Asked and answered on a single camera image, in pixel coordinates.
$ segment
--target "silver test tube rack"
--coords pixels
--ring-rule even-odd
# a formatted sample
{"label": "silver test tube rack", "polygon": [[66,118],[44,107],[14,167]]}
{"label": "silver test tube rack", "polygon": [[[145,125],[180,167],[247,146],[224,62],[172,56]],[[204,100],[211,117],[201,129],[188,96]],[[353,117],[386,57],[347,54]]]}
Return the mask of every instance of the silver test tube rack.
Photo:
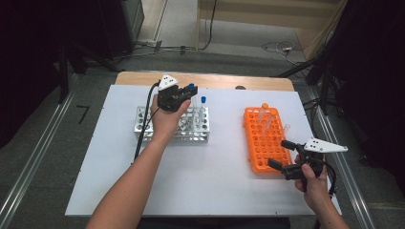
{"label": "silver test tube rack", "polygon": [[[134,132],[139,138],[143,117],[145,116],[145,107],[137,107],[137,118],[135,121]],[[150,141],[153,135],[153,123],[149,122],[143,134],[143,141]],[[209,114],[207,107],[189,107],[179,120],[179,128],[173,135],[176,141],[199,141],[207,142],[209,139]]]}

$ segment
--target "hand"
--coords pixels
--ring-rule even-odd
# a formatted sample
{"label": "hand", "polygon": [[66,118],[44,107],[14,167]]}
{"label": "hand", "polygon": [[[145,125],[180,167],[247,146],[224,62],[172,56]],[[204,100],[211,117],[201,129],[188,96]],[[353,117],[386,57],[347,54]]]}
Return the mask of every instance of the hand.
{"label": "hand", "polygon": [[[300,157],[295,158],[295,162],[299,162]],[[295,187],[304,193],[304,199],[310,209],[315,214],[319,213],[325,208],[327,202],[330,202],[327,183],[327,169],[324,165],[322,173],[319,177],[315,176],[312,168],[308,164],[301,166],[304,176],[307,178],[307,191],[301,179],[295,180]]]}
{"label": "hand", "polygon": [[152,106],[150,108],[151,115],[156,112],[152,117],[154,129],[152,139],[163,139],[166,142],[170,141],[173,134],[179,127],[179,120],[181,116],[187,111],[190,104],[190,100],[185,100],[176,112],[166,112],[165,110],[159,109],[158,95],[155,94],[153,97]]}

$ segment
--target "black curtain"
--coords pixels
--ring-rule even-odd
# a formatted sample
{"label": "black curtain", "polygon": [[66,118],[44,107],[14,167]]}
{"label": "black curtain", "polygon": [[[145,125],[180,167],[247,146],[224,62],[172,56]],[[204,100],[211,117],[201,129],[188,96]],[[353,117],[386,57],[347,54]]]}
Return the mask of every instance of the black curtain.
{"label": "black curtain", "polygon": [[0,148],[60,82],[57,42],[38,1],[0,6]]}
{"label": "black curtain", "polygon": [[[359,133],[361,150],[391,172],[405,194],[404,12],[403,1],[349,0],[321,63],[343,82],[336,100]],[[325,73],[316,71],[308,82]]]}

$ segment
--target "forearm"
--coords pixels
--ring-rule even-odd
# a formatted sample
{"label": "forearm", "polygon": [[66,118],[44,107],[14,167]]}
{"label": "forearm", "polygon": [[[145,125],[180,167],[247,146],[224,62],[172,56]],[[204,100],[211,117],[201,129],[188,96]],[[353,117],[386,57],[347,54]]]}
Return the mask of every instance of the forearm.
{"label": "forearm", "polygon": [[104,196],[87,228],[135,228],[152,189],[165,138],[153,139]]}
{"label": "forearm", "polygon": [[349,228],[330,200],[325,201],[324,206],[320,207],[319,211],[315,211],[315,215],[323,229]]}

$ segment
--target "floor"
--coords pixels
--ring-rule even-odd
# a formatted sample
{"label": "floor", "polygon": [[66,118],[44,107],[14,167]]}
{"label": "floor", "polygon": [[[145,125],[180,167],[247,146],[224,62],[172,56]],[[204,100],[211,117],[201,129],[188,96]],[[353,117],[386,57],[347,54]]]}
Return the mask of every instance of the floor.
{"label": "floor", "polygon": [[[145,16],[151,20],[145,21],[145,30],[139,35],[140,42],[156,44],[161,40],[164,47],[194,44],[195,1],[148,0],[143,3],[145,14],[148,12]],[[209,26],[209,22],[201,23],[201,45],[203,45],[207,36],[204,32],[205,24]],[[180,54],[173,50],[162,49],[154,52],[153,49],[143,48],[134,51],[130,56],[115,60],[114,64],[127,71],[226,73],[266,77],[289,70],[293,63],[306,61],[291,28],[217,21],[213,27],[211,44],[204,52]],[[294,51],[283,57],[276,51],[277,44],[280,46],[294,44]],[[64,104],[57,104],[59,90],[56,89],[27,120],[11,143],[0,149],[0,202],[16,198],[11,211],[2,209],[0,228],[85,226],[88,219],[67,218],[64,212],[105,96],[117,77],[117,73],[109,72],[96,62],[89,61],[88,65],[88,71],[84,75],[74,74],[71,70],[72,91]],[[304,70],[289,77],[303,102],[316,97],[318,90],[304,83],[307,73],[308,70]],[[84,115],[85,107],[89,108],[86,115]],[[371,225],[361,223],[362,220],[358,219],[353,209],[343,175],[338,173],[336,195],[345,221],[351,228],[404,228],[401,223],[405,217],[404,198],[394,178],[381,168],[358,163],[361,152],[350,123],[333,107],[329,109],[330,115],[326,120],[331,123],[338,142],[350,149],[345,155],[345,160],[350,165],[361,197],[373,219]],[[60,111],[63,116],[54,116],[55,111]],[[323,121],[325,118],[315,118],[314,130],[320,137],[328,138],[324,134],[327,132]],[[50,122],[55,124],[54,129],[48,126]],[[49,134],[50,137],[44,138],[43,134]],[[44,143],[45,147],[38,149],[38,142]],[[21,182],[21,175],[25,173],[24,168],[29,168],[27,166],[30,165],[33,155],[40,163],[30,167],[33,173],[27,178],[27,186],[19,187],[16,192],[18,195],[11,195],[11,188],[18,188],[16,184]],[[331,156],[330,162],[335,164],[335,157]],[[299,229],[311,228],[315,218],[292,217],[289,220],[290,228]]]}

